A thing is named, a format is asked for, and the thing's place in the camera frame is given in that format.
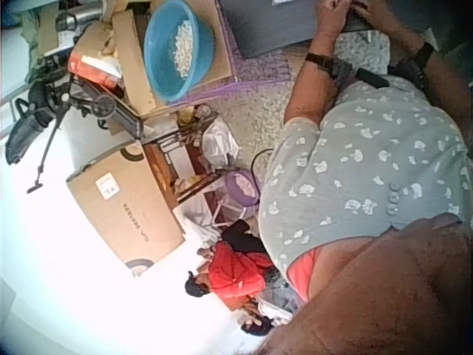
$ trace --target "white beans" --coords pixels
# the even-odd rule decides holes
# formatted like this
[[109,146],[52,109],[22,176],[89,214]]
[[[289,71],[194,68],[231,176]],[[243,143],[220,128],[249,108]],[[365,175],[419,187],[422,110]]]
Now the white beans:
[[251,182],[248,181],[248,179],[244,175],[236,174],[235,182],[238,185],[238,187],[242,190],[245,196],[249,196],[252,198],[256,197],[256,191],[254,190],[253,185],[251,185]]
[[191,22],[185,20],[177,29],[176,50],[174,51],[174,64],[176,64],[181,78],[187,78],[191,69],[193,46]]

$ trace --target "gray floral blouse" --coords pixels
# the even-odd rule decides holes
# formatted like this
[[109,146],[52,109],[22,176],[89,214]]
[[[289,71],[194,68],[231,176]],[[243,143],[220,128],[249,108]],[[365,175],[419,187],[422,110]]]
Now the gray floral blouse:
[[445,212],[470,223],[473,163],[454,121],[401,78],[343,91],[321,127],[289,121],[259,210],[275,265],[350,237],[379,236]]

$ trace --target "red shirt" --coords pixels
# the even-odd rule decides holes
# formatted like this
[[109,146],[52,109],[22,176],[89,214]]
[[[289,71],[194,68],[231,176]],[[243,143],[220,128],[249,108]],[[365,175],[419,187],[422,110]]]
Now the red shirt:
[[239,253],[227,242],[215,245],[215,256],[208,267],[212,291],[221,298],[241,297],[265,288],[263,274],[274,266],[264,253]]

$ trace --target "button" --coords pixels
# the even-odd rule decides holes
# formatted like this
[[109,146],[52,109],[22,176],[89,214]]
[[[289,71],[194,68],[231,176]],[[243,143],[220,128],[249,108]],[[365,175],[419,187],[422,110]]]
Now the button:
[[400,199],[401,196],[397,192],[391,191],[389,193],[389,201],[391,201],[392,203],[398,203]]
[[392,191],[399,191],[401,189],[401,187],[397,184],[397,183],[390,183],[389,184],[389,188],[392,190]]
[[394,203],[390,203],[387,207],[387,214],[390,216],[396,216],[396,214],[399,212],[398,205],[395,205]]

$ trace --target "red clothing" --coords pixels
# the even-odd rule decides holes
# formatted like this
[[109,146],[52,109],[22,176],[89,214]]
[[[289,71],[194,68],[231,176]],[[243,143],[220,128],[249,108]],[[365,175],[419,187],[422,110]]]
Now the red clothing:
[[287,277],[303,301],[309,300],[310,278],[316,264],[317,248],[308,251],[296,259],[287,270]]
[[215,245],[215,256],[208,267],[212,291],[221,298],[241,297],[265,288],[263,274],[274,266],[264,253],[238,253],[227,242]]

